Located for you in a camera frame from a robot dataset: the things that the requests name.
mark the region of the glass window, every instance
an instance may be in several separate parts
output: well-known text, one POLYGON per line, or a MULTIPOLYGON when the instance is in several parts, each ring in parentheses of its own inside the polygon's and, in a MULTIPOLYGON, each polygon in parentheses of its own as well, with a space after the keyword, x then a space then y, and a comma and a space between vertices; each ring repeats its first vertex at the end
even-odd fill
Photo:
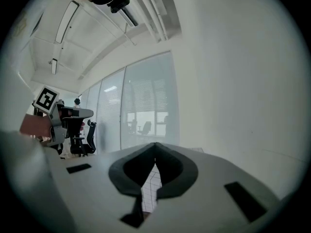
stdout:
MULTIPOLYGON (((86 109, 92 110, 94 112, 94 115, 92 117, 86 118, 84 120, 84 123, 85 123, 85 126, 84 126, 85 138, 87 137, 87 134, 88 134, 88 131, 89 131, 89 126, 87 124, 87 121, 91 120, 91 122, 96 122, 98 93, 99 93, 100 87, 101 87, 101 82, 98 82, 98 83, 96 83, 94 86, 92 86, 89 89, 89 93, 88 93, 88 97, 87 97, 87 102, 86 102, 86 109)), ((94 144, 96 146, 96 134, 94 134, 94 144)))
POLYGON ((100 151, 120 150, 120 109, 124 70, 102 80, 98 97, 96 139, 100 151))
POLYGON ((121 148, 164 142, 179 144, 179 113, 171 53, 134 63, 125 70, 121 148))

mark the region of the ceiling light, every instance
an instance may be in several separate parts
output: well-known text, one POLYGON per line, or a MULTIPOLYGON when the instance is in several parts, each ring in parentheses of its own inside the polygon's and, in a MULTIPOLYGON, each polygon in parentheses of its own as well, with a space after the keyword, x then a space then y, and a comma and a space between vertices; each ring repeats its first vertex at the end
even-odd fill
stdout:
POLYGON ((52 59, 52 74, 56 74, 57 60, 52 59))
POLYGON ((59 24, 59 28, 58 28, 56 39, 55 39, 55 41, 57 43, 59 43, 59 44, 62 43, 66 29, 67 29, 73 15, 74 15, 74 13, 77 11, 78 7, 79 7, 79 4, 75 1, 71 1, 70 4, 68 5, 68 7, 67 7, 67 9, 63 15, 63 18, 59 24))
POLYGON ((116 87, 116 86, 113 86, 113 87, 111 87, 111 88, 108 88, 108 89, 104 90, 104 92, 112 91, 112 90, 114 90, 114 89, 117 89, 117 87, 116 87))

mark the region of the black slot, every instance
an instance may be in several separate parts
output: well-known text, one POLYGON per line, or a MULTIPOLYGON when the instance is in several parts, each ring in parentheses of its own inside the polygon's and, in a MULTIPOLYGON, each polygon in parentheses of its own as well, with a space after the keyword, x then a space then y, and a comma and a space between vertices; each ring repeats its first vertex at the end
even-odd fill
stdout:
POLYGON ((91 166, 89 164, 82 164, 82 165, 78 165, 78 166, 71 166, 67 168, 68 173, 75 173, 75 172, 79 172, 85 169, 91 168, 91 166))
POLYGON ((249 222, 255 221, 267 212, 238 182, 226 184, 225 189, 249 222))

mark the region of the office chair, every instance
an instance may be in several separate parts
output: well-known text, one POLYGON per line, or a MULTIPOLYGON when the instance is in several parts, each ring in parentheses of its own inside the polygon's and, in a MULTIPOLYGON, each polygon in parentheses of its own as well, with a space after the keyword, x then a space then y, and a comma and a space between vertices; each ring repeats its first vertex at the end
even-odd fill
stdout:
POLYGON ((151 122, 148 121, 145 123, 144 127, 142 128, 142 131, 138 130, 138 133, 141 133, 142 135, 146 135, 151 130, 151 122))
POLYGON ((87 121, 87 124, 89 126, 89 131, 86 137, 87 144, 83 144, 82 140, 84 140, 84 137, 73 137, 72 142, 75 142, 75 144, 71 145, 70 152, 72 154, 81 154, 83 156, 87 156, 88 153, 94 153, 96 150, 95 144, 94 144, 94 133, 96 129, 96 122, 91 122, 89 119, 87 121))

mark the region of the white wall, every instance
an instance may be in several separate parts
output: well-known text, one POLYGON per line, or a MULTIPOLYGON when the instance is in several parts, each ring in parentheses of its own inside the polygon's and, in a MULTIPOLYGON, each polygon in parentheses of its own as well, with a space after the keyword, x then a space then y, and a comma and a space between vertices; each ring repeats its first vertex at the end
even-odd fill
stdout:
POLYGON ((174 0, 208 152, 284 197, 309 160, 310 60, 276 0, 174 0))
POLYGON ((57 67, 56 74, 52 74, 51 69, 38 68, 32 80, 73 93, 77 93, 80 87, 80 80, 74 77, 74 73, 61 70, 59 67, 57 67))

